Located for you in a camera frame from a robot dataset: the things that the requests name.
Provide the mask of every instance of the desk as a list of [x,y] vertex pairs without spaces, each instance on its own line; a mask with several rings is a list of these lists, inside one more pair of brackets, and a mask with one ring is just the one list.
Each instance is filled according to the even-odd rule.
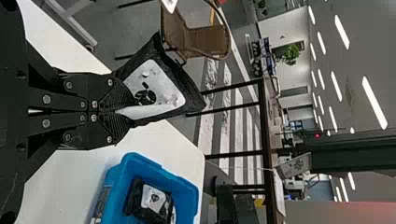
[[[49,64],[68,72],[110,72],[31,0],[18,3],[26,38]],[[130,130],[115,147],[56,151],[26,183],[16,223],[87,223],[106,170],[132,151],[198,187],[195,223],[200,223],[204,154],[166,120]]]

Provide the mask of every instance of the white label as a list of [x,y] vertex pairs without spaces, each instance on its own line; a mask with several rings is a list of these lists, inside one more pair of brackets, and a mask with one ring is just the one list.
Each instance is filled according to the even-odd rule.
[[149,185],[143,186],[142,208],[149,208],[160,214],[160,210],[166,202],[166,195],[162,191],[155,189]]

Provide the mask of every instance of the metal rod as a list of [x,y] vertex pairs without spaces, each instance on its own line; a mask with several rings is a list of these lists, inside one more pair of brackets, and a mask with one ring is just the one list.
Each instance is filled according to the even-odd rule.
[[217,109],[213,109],[213,110],[189,113],[189,114],[186,114],[186,117],[195,117],[195,116],[201,116],[201,115],[205,115],[205,114],[214,114],[214,113],[218,113],[218,112],[222,112],[222,111],[235,110],[235,109],[250,107],[250,106],[254,106],[254,105],[258,105],[258,104],[259,104],[259,102],[252,102],[252,103],[247,103],[247,104],[243,104],[243,105],[226,106],[223,108],[217,108]]
[[233,185],[233,189],[265,189],[265,185]]
[[119,56],[119,57],[115,57],[114,60],[115,61],[120,61],[120,60],[124,60],[124,59],[130,59],[130,58],[132,58],[132,56],[134,56],[134,54],[122,55],[122,56]]
[[216,93],[216,92],[219,92],[219,91],[228,91],[228,90],[233,90],[233,89],[236,89],[236,88],[251,86],[251,85],[257,84],[260,81],[260,79],[261,78],[256,78],[256,79],[253,79],[253,80],[250,80],[250,81],[247,81],[247,82],[236,83],[236,84],[233,84],[233,85],[230,85],[230,86],[215,88],[213,90],[208,90],[208,91],[201,91],[201,94],[202,95],[208,95],[208,94]]
[[262,153],[263,153],[262,150],[220,153],[220,154],[205,155],[205,159],[214,160],[214,159],[225,159],[225,158],[246,157],[246,156],[260,156],[262,155]]
[[140,1],[135,1],[135,2],[132,2],[132,3],[127,3],[127,4],[119,5],[118,8],[132,7],[132,6],[135,6],[135,5],[139,5],[139,4],[146,3],[146,2],[151,2],[151,1],[154,1],[154,0],[140,0]]
[[[265,81],[262,79],[258,85],[259,88],[259,102],[260,102],[260,124],[261,124],[261,135],[262,135],[262,147],[271,148],[270,136],[268,127],[268,116],[267,116],[267,102],[265,96]],[[262,151],[262,164],[263,168],[272,169],[272,150]],[[264,183],[267,186],[265,191],[266,211],[267,211],[267,222],[278,223],[276,214],[276,194],[275,194],[275,180],[274,174],[270,171],[264,171]]]
[[261,194],[265,194],[265,190],[237,190],[237,191],[233,191],[233,194],[255,194],[255,195],[261,195]]

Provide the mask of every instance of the blue plastic tray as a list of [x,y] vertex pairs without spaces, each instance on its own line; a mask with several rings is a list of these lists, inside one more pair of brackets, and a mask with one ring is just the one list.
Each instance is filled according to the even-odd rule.
[[175,201],[177,224],[192,224],[198,211],[199,191],[186,179],[165,171],[160,164],[137,153],[128,153],[119,165],[108,170],[104,189],[109,190],[101,224],[145,223],[137,217],[123,214],[129,187],[135,176],[159,190],[172,193]]

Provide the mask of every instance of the wall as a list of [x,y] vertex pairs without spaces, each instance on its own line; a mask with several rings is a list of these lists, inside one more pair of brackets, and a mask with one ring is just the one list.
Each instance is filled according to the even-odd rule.
[[[282,90],[310,86],[310,57],[309,32],[308,32],[308,9],[301,7],[285,14],[273,17],[265,21],[259,21],[259,29],[262,37],[269,37],[272,48],[288,45],[303,40],[305,50],[301,51],[297,64],[289,66],[278,63],[277,75],[280,79]],[[310,94],[293,97],[285,97],[280,100],[283,107],[297,105],[310,105]]]
[[286,202],[288,224],[394,224],[396,203]]
[[314,114],[312,113],[312,108],[302,108],[289,110],[290,120],[300,120],[300,119],[312,119]]

